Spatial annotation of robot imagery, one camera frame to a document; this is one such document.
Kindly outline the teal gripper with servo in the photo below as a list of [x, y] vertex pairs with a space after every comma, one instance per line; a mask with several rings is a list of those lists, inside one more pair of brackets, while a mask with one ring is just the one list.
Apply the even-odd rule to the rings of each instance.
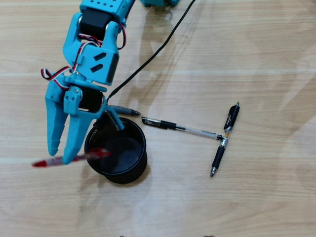
[[56, 155], [67, 116], [70, 116], [68, 137], [62, 161], [71, 163], [79, 153], [93, 119], [99, 117], [106, 88], [74, 73], [66, 77], [70, 87], [65, 92], [55, 82], [48, 84], [45, 104], [47, 114], [47, 146], [51, 156]]

